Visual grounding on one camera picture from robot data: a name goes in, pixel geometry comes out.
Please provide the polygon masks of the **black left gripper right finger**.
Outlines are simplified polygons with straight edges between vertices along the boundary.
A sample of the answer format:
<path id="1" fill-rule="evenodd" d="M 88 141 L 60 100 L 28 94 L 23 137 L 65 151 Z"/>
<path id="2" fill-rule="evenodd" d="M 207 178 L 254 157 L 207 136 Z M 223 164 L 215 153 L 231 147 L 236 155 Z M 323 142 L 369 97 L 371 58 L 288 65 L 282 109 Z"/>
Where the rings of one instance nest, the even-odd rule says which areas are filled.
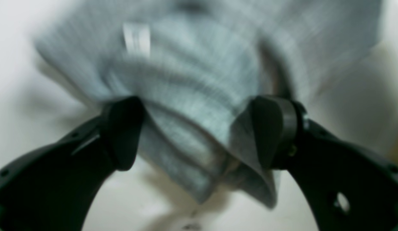
<path id="1" fill-rule="evenodd" d="M 249 105 L 263 169 L 287 170 L 321 231 L 398 231 L 398 166 L 335 137 L 297 101 Z"/>

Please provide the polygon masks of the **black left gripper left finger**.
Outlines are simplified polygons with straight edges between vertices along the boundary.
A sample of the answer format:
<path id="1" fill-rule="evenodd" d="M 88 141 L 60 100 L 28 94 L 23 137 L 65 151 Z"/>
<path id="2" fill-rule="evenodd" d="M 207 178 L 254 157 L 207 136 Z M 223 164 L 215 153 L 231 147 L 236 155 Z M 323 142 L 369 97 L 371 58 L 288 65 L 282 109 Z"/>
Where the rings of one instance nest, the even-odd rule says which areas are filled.
<path id="1" fill-rule="evenodd" d="M 0 169 L 0 230 L 80 231 L 105 180 L 134 164 L 145 109 L 109 103 L 59 141 Z"/>

